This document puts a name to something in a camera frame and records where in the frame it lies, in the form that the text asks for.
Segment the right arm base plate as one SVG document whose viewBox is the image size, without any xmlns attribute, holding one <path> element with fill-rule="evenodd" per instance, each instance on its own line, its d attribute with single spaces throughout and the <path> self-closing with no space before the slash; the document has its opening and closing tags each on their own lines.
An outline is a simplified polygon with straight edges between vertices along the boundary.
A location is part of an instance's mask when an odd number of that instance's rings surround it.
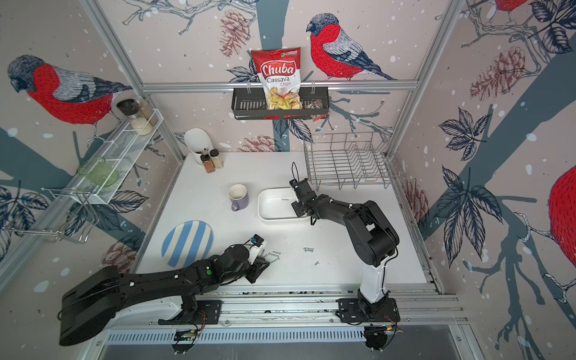
<svg viewBox="0 0 576 360">
<path fill-rule="evenodd" d="M 342 323 L 398 323 L 401 318 L 394 298 L 384 297 L 377 303 L 363 298 L 340 298 L 335 315 Z"/>
</svg>

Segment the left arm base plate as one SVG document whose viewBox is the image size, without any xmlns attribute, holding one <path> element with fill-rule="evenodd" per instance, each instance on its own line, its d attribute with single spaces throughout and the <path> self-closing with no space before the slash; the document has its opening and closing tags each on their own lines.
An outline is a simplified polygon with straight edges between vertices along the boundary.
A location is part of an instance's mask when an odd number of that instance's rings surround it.
<svg viewBox="0 0 576 360">
<path fill-rule="evenodd" d="M 220 300 L 197 301 L 185 299 L 180 312 L 171 319 L 159 319 L 161 326 L 180 325 L 217 325 L 219 323 L 223 302 Z"/>
</svg>

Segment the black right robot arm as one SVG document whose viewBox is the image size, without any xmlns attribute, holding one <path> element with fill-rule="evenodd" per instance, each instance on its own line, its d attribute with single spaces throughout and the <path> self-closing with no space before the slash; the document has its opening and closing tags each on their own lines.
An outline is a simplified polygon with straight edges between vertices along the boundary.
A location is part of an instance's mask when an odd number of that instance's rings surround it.
<svg viewBox="0 0 576 360">
<path fill-rule="evenodd" d="M 386 286 L 387 263 L 398 256 L 400 238 L 380 207 L 372 200 L 364 203 L 342 202 L 318 195 L 308 180 L 289 181 L 296 201 L 292 208 L 297 217 L 332 221 L 346 228 L 352 247 L 364 263 L 358 291 L 358 309 L 368 319 L 383 312 L 389 302 Z"/>
</svg>

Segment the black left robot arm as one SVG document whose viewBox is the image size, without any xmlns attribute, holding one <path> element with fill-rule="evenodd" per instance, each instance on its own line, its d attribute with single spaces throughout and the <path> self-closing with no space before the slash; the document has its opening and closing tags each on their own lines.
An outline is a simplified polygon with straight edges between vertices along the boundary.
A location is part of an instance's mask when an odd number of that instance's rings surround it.
<svg viewBox="0 0 576 360">
<path fill-rule="evenodd" d="M 169 297 L 181 297 L 181 310 L 159 325 L 215 325 L 221 301 L 197 297 L 241 278 L 253 284 L 269 265 L 263 256 L 251 256 L 245 245 L 234 244 L 221 255 L 169 271 L 124 274 L 115 265 L 102 268 L 63 295 L 58 342 L 63 347 L 80 344 L 102 332 L 121 310 Z"/>
</svg>

